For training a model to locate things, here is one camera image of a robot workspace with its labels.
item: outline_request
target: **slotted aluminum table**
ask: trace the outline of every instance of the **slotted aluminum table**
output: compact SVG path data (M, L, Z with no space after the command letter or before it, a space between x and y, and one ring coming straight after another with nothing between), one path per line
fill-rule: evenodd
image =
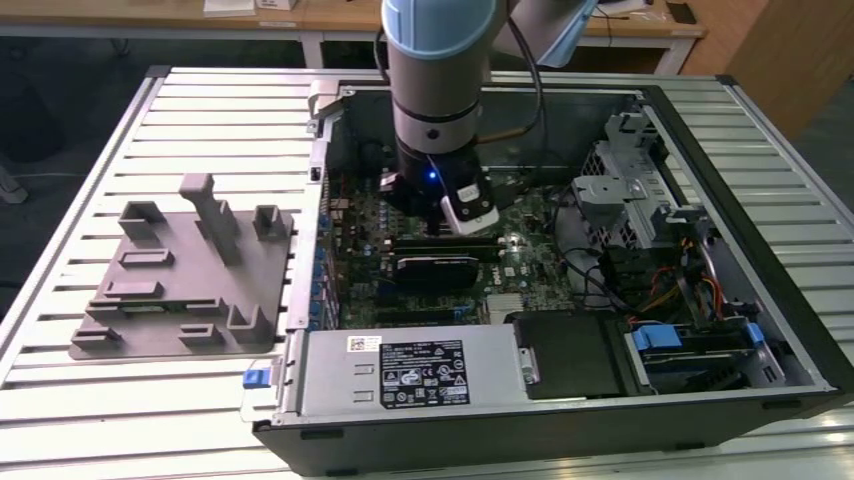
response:
M496 73L494 79L523 74ZM276 204L295 215L313 155L312 80L375 79L367 71L173 68L149 77L0 326L0 477L296 478L255 440L239 413L241 374L272 358L91 361L68 357L72 332L121 230L128 200L189 211L180 176L209 172L232 210ZM548 84L664 89L762 234L846 353L854 352L854 222L838 198L738 87L714 78L547 75ZM688 185L675 163L674 176ZM312 259L293 259L291 268ZM281 305L291 302L285 286ZM279 325L284 326L287 313ZM260 404L269 408L272 403ZM854 412L772 424L719 447L450 468L376 478L838 478L854 453Z

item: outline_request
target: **warning label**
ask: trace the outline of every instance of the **warning label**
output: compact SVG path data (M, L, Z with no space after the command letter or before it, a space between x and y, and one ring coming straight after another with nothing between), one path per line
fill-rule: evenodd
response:
M470 403L462 340L384 343L379 351L383 407Z

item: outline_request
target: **black cable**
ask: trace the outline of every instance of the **black cable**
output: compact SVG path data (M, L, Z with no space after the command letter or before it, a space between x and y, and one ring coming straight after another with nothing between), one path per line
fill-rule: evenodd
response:
M508 140L511 138L520 137L534 129L536 124L540 122L540 120L544 119L544 116L546 116L546 101L543 98L543 79L539 75L539 70L536 69L536 60L534 59L534 53L531 52L531 47L528 46L528 42L524 39L522 30L519 29L519 25L516 25L516 22L512 19L512 17L507 18L507 26L510 27L510 32L512 33L512 37L516 40L516 43L519 44L519 50L522 51L522 58L524 58L524 63L528 66L528 71L534 79L534 90L536 92L536 108L534 110L534 116L524 127L514 128L512 130L507 130L506 132L487 135L484 137L479 137L478 144L492 143L500 140Z
M604 15L604 25L608 28L608 48L611 48L611 45L614 45L614 35L611 34L611 16L604 13L604 10L602 10L602 7L599 5L596 5L596 10L599 10L599 12L602 12L602 15Z
M383 77L383 81L385 83L391 83L391 79L388 78L388 72L385 71L385 67L383 66L383 62L379 58L379 44L383 40L383 35L385 34L385 30L383 27L379 27L376 31L376 36L373 37L373 63L376 64L376 69L379 70L379 75Z
M558 251L558 254L562 257L562 261L566 262L567 267L570 267L570 270L572 270L578 275L582 276L582 278L584 279L584 281L590 281L590 283L599 289L599 291L608 297L608 299L611 300L611 304L614 306L614 308L623 312L627 313L638 318L646 318L646 315L643 314L643 312L640 312L636 308L634 308L631 305L628 305L628 303L626 303L626 301L619 298L619 296L616 295L616 293L614 293L614 291L595 278L592 278L591 275L588 275L570 260L568 258L566 258L566 255L574 251L586 251L587 253L592 252L598 252L594 248L587 248L587 247L572 247L568 248L566 251L560 250L560 247L558 246L558 213L560 212L560 202L563 201L563 198L566 198L566 194L570 191L570 188L564 188L563 189L563 193L560 195L560 197L558 198L558 209L555 209L555 217L552 218L552 225L554 225L554 230L552 230L552 242L554 242L554 247L555 250Z

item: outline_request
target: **white table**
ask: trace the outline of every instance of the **white table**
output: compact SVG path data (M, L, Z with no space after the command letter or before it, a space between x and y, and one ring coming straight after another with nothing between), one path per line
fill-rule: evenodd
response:
M275 203L295 212L300 228L307 197L276 191L276 185L285 176L305 175L317 151L303 127L308 86L323 77L376 79L369 71L173 68L144 80L0 325L4 480L299 478L260 446L239 414L241 373L281 344L252 357L153 362L75 362L67 349L119 242L116 215L128 200L153 199L163 211L191 211L168 192L183 173L209 172L219 191L228 192L216 196L233 210ZM854 352L851 214L739 89L707 77L544 77L547 84L660 85L837 341ZM494 78L526 76L499 72ZM176 124L189 128L163 128ZM687 179L670 166L691 199ZM289 302L285 287L281 304ZM853 444L854 415L842 408L708 449L371 478L842 478L850 476Z
M283 25L275 29L151 28L79 25L27 25L0 23L0 36L157 40L292 40L303 47L305 67L324 67L323 42L372 42L375 34L355 31L296 30ZM655 74L676 75L687 60L698 37L608 37L584 36L579 45L600 48L655 48L664 50Z

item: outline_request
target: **floor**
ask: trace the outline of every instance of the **floor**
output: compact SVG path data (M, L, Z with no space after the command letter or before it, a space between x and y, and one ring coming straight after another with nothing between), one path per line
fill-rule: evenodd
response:
M365 44L329 45L325 60L331 68L372 66ZM63 151L41 162L12 163L0 154L29 191L24 204L0 204L0 318L16 294L3 285L27 279L148 66L157 64L301 67L303 60L295 42L132 41L129 54L120 56L107 40L0 38L0 72L25 75L67 137ZM854 183L853 111L849 83L795 146L854 209L854 190L846 189Z

